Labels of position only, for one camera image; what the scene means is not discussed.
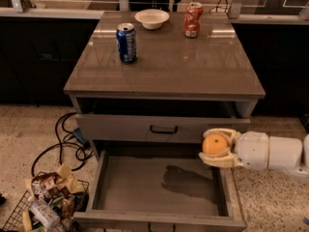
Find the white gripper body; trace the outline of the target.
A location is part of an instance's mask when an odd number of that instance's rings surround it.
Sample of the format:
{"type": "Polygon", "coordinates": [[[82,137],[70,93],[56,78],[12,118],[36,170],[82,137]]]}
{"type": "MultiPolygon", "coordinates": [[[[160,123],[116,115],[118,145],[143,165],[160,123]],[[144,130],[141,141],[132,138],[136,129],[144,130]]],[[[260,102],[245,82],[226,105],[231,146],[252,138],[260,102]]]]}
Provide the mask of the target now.
{"type": "Polygon", "coordinates": [[[265,170],[269,137],[264,132],[248,131],[236,140],[235,153],[239,166],[250,170],[265,170]]]}

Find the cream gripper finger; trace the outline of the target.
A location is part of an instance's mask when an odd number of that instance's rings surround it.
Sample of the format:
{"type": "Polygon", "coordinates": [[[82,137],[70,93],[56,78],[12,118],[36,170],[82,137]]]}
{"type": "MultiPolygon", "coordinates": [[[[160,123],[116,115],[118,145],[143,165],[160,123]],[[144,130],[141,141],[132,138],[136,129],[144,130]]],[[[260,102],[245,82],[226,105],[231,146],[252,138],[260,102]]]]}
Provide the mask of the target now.
{"type": "Polygon", "coordinates": [[[233,154],[230,148],[226,148],[216,155],[200,153],[199,158],[204,164],[219,168],[233,168],[239,165],[237,154],[233,154]]]}
{"type": "Polygon", "coordinates": [[[241,133],[237,130],[218,128],[206,130],[203,133],[203,137],[206,138],[211,134],[219,134],[223,136],[227,140],[229,146],[234,145],[236,140],[241,136],[241,133]]]}

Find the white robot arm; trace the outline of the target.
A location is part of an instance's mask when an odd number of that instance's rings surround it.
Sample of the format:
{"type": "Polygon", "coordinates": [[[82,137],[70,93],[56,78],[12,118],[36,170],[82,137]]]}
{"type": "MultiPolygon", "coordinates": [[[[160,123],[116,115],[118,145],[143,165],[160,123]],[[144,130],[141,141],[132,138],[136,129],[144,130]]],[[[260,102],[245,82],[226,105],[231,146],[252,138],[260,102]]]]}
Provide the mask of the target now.
{"type": "Polygon", "coordinates": [[[269,136],[265,132],[240,133],[230,129],[210,129],[203,133],[203,163],[250,170],[278,170],[289,177],[309,182],[309,136],[296,138],[269,136]]]}

